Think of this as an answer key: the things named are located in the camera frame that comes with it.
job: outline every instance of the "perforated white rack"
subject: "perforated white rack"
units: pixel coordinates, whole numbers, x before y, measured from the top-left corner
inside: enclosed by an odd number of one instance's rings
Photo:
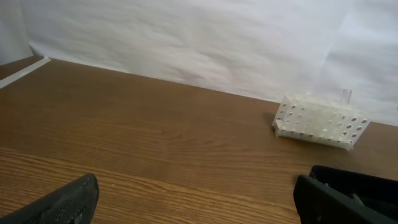
[[[350,150],[369,123],[365,112],[350,105],[288,94],[272,125],[276,136]]]

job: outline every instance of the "wooden table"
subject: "wooden table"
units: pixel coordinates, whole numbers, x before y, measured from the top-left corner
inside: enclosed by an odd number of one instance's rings
[[[396,127],[351,152],[277,138],[276,103],[61,60],[0,107],[1,216],[89,172],[93,223],[299,223],[295,179],[315,164],[398,179]]]

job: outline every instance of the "clear glass tube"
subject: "clear glass tube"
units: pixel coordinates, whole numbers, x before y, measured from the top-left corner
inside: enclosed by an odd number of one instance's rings
[[[340,103],[342,105],[347,105],[349,103],[349,99],[351,98],[352,90],[345,89],[343,90],[343,94],[341,96]]]

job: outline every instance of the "white wall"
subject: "white wall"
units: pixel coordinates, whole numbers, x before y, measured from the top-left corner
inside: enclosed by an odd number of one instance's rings
[[[32,55],[19,0],[1,0],[0,65]]]
[[[49,57],[264,100],[338,99],[398,125],[396,0],[23,0]]]

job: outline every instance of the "white tape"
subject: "white tape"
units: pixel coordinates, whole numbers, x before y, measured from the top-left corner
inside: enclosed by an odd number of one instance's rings
[[[24,77],[25,75],[36,70],[37,68],[40,68],[42,65],[44,65],[45,63],[47,63],[49,61],[51,61],[51,59],[49,59],[47,56],[44,56],[44,58],[42,60],[39,60],[38,62],[36,62],[32,65],[29,65],[28,67],[22,69],[21,71],[16,72],[16,73],[8,76],[7,78],[0,80],[0,89],[5,87],[6,85],[18,80],[19,78]]]

